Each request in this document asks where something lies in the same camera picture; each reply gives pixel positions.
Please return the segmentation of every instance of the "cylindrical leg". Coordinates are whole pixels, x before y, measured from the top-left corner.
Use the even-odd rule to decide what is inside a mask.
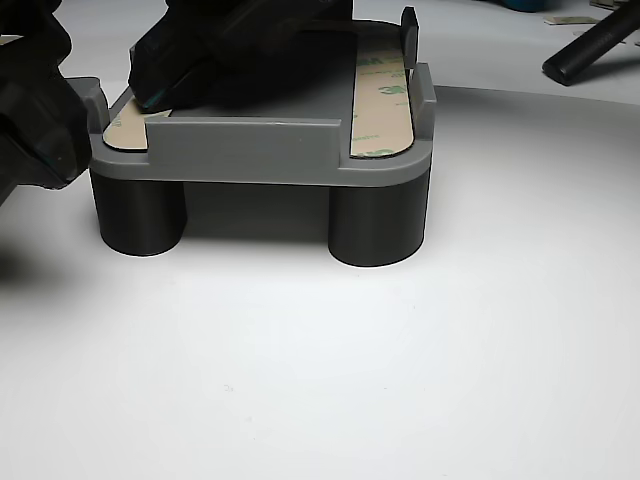
[[[424,240],[430,173],[391,187],[332,187],[332,255],[358,267],[389,265],[413,255]]]
[[[171,250],[187,223],[182,182],[115,180],[91,172],[102,239],[126,255]]]

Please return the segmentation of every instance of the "black cylindrical foot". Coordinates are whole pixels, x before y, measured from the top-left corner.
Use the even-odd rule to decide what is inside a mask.
[[[126,255],[171,250],[187,223],[182,182],[115,180],[91,172],[102,239]]]
[[[424,240],[430,173],[391,187],[332,187],[332,255],[358,267],[389,265],[413,255]]]

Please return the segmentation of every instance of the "blue object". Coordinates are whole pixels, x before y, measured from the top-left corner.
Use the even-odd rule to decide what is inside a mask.
[[[547,0],[503,0],[504,4],[520,12],[539,12],[544,10]]]

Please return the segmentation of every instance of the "black handle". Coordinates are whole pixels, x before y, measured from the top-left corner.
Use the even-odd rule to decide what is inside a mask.
[[[542,65],[542,71],[562,85],[570,85],[585,68],[640,28],[640,0],[630,0]]]

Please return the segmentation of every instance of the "gray 3d printed stand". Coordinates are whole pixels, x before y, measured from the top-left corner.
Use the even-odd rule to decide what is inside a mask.
[[[416,63],[413,9],[401,26],[384,31],[402,39],[411,148],[384,158],[350,156],[357,37],[305,32],[281,68],[271,65],[268,79],[234,79],[216,85],[199,108],[147,118],[146,152],[110,148],[104,118],[94,122],[90,169],[104,241],[135,256],[173,248],[187,222],[183,182],[318,185],[331,187],[334,257],[380,266],[411,256],[424,238],[436,98],[428,66]],[[126,91],[116,102],[112,119],[131,96]],[[87,100],[96,110],[93,103]]]

